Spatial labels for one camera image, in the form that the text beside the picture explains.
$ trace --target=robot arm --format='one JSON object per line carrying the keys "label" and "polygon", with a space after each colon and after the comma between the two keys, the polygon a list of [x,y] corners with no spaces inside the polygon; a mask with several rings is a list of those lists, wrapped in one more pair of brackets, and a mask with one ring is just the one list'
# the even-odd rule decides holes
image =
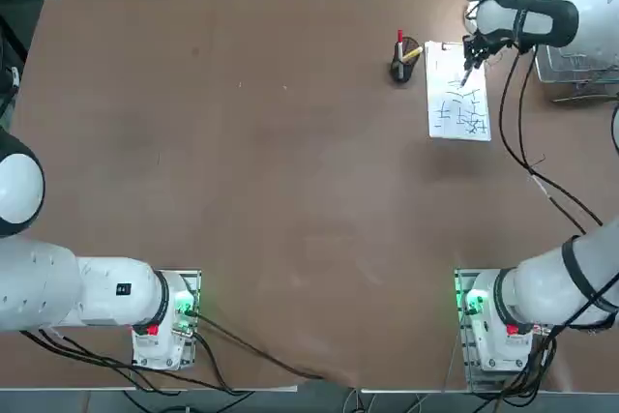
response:
{"label": "robot arm", "polygon": [[504,46],[527,51],[534,45],[560,47],[564,55],[587,55],[619,64],[610,44],[619,44],[619,0],[472,0],[476,18],[463,38],[464,68],[479,68]]}
{"label": "robot arm", "polygon": [[[619,65],[619,0],[477,1],[471,34],[463,38],[467,71],[511,45],[526,51],[545,44],[564,55]],[[534,324],[562,325],[594,301],[619,272],[617,250],[619,219],[513,269],[482,271],[466,301],[481,368],[520,370],[531,351]],[[610,326],[618,311],[616,284],[572,327]]]}

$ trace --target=brown tabletop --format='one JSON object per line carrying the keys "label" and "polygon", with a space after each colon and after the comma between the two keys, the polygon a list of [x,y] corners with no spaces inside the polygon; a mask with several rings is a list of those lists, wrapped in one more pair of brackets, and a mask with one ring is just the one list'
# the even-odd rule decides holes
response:
{"label": "brown tabletop", "polygon": [[[515,265],[575,233],[500,143],[510,52],[487,70],[490,143],[428,137],[423,62],[404,87],[387,76],[398,28],[420,43],[459,41],[464,5],[47,0],[14,123],[47,180],[28,236],[80,255],[199,268],[212,317],[337,382],[443,389],[454,269]],[[530,159],[545,156],[540,170],[611,219],[619,161],[609,106],[553,105],[531,81]],[[126,328],[71,333],[131,358]],[[546,387],[619,391],[612,338],[561,336]],[[234,386],[298,381],[212,339]],[[11,367],[3,387],[127,385],[19,335],[0,341]],[[213,380],[202,354],[186,374]],[[465,388],[459,349],[447,387]]]}

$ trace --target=white equipment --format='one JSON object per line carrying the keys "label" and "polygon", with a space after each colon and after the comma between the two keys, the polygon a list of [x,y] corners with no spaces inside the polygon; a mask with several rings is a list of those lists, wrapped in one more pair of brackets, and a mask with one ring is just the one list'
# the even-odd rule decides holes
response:
{"label": "white equipment", "polygon": [[152,369],[193,363],[199,273],[155,271],[130,258],[75,257],[16,237],[41,211],[35,155],[0,129],[0,331],[131,326],[133,362]]}
{"label": "white equipment", "polygon": [[[479,68],[503,46],[547,44],[563,55],[586,55],[619,65],[619,0],[472,0],[463,38],[465,65]],[[536,325],[560,325],[619,272],[619,220],[529,258],[511,270],[482,271],[467,293],[480,359],[486,371],[520,371]],[[599,298],[573,327],[612,325],[619,284]]]}

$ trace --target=paper sheet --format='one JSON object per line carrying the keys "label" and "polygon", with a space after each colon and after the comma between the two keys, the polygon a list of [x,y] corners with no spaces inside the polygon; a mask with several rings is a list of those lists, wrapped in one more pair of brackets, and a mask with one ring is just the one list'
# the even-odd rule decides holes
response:
{"label": "paper sheet", "polygon": [[427,119],[430,137],[490,141],[484,67],[464,87],[462,44],[426,43]]}

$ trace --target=pen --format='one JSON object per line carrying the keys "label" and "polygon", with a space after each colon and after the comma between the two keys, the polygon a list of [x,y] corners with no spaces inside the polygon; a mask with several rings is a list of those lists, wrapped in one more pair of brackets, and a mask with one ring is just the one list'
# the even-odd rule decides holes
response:
{"label": "pen", "polygon": [[411,50],[410,52],[408,52],[406,55],[404,55],[402,57],[402,62],[406,63],[409,60],[412,60],[413,58],[415,58],[417,55],[420,55],[422,52],[424,51],[424,48],[419,46],[414,50]]}
{"label": "pen", "polygon": [[402,30],[398,29],[398,60],[399,60],[399,64],[398,64],[398,77],[400,79],[404,79],[404,64],[402,63]]}

